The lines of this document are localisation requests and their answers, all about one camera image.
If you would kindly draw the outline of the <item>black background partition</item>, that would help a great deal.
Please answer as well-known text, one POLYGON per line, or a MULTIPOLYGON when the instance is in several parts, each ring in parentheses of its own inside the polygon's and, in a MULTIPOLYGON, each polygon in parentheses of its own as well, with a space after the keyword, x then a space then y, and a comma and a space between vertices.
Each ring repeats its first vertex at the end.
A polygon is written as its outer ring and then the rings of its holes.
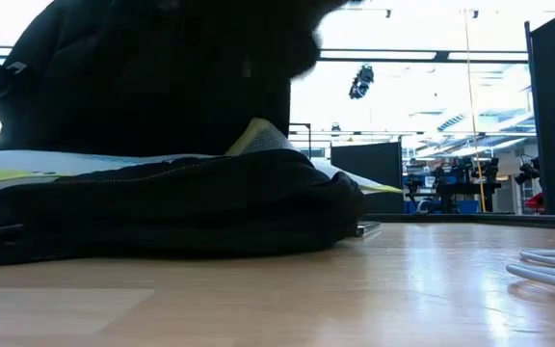
MULTIPOLYGON (((402 147, 399 142, 332 147, 331 163, 343 171, 403 189, 402 147)), ((371 214, 402 214, 404 193, 365 196, 371 214)))

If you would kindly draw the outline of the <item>black aluminium table frame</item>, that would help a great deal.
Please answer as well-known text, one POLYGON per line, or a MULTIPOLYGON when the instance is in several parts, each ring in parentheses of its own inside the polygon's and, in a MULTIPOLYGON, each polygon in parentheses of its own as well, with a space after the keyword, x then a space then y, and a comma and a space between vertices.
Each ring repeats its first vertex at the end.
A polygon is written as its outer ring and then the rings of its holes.
POLYGON ((367 214, 364 222, 406 224, 482 224, 512 227, 536 227, 555 229, 555 215, 511 214, 367 214))

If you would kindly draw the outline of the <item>white mesh pouch yellow zipper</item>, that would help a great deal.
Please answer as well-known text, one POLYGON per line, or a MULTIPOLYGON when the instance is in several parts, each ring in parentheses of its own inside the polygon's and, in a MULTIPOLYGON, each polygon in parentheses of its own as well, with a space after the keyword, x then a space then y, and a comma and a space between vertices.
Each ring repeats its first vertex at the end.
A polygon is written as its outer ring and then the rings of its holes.
POLYGON ((270 122, 254 119, 223 155, 151 157, 0 151, 0 207, 51 202, 207 201, 235 206, 311 198, 359 201, 393 187, 308 159, 270 122))

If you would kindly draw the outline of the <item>black background robot rig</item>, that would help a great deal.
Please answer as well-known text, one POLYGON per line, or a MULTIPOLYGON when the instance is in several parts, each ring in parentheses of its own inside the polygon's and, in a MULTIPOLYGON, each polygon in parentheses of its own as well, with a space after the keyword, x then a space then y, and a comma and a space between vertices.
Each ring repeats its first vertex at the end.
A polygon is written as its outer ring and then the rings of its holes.
POLYGON ((476 200, 478 213, 493 211, 493 195, 502 187, 497 180, 499 159, 472 157, 449 158, 428 173, 408 173, 403 187, 408 200, 476 200))
POLYGON ((520 174, 515 177, 515 182, 518 185, 522 185, 529 180, 540 178, 541 167, 539 158, 530 155, 521 155, 519 170, 520 174))

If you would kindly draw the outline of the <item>black overhead rail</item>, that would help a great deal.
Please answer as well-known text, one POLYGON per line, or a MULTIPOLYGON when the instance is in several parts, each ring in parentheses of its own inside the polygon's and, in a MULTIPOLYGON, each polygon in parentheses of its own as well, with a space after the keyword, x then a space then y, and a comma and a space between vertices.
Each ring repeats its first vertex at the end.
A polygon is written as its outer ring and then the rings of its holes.
MULTIPOLYGON (((0 46, 0 58, 3 59, 12 53, 13 49, 8 46, 0 46)), ((90 57, 95 55, 106 57, 105 59, 115 59, 117 56, 134 55, 142 50, 136 49, 132 52, 106 50, 105 53, 99 49, 96 51, 93 48, 85 49, 83 52, 89 54, 90 57)), ((207 54, 192 54, 184 53, 184 51, 175 51, 175 55, 179 56, 207 56, 209 58, 226 57, 227 59, 234 59, 232 57, 252 57, 244 53, 207 53, 207 54)), ((372 49, 325 49, 321 50, 316 55, 311 55, 311 58, 302 55, 297 59, 311 59, 316 57, 317 61, 332 61, 332 62, 402 62, 402 63, 460 63, 467 62, 473 64, 526 64, 528 62, 527 52, 505 52, 505 51, 432 51, 432 50, 372 50, 372 49)))

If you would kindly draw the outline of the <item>black backpack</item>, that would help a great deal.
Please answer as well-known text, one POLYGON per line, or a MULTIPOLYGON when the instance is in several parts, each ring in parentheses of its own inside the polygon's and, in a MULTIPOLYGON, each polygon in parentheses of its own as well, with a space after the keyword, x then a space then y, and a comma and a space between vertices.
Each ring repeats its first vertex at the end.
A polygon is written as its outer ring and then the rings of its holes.
MULTIPOLYGON (((287 138, 290 83, 317 62, 318 25, 359 1, 51 0, 0 63, 0 151, 223 155, 254 119, 287 138), (89 48, 142 51, 105 59, 89 48)), ((314 252, 348 237, 364 212, 364 197, 7 205, 0 265, 314 252)))

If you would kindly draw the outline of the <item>silver power bank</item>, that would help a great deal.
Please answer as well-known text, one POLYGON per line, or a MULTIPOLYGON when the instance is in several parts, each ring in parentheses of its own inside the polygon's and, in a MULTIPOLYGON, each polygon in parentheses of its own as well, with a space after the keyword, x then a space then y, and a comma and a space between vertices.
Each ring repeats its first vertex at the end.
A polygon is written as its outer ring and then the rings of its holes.
POLYGON ((354 231, 354 238, 367 238, 371 237, 382 231, 382 224, 379 222, 360 222, 354 231))

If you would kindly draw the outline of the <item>blue background bins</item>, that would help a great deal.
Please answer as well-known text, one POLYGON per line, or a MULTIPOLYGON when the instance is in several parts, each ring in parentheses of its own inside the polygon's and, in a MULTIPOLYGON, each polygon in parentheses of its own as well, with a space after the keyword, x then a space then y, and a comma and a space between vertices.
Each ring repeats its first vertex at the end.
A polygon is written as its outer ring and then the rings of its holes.
POLYGON ((443 203, 441 200, 403 201, 403 212, 406 214, 476 214, 479 202, 476 200, 457 200, 443 203))

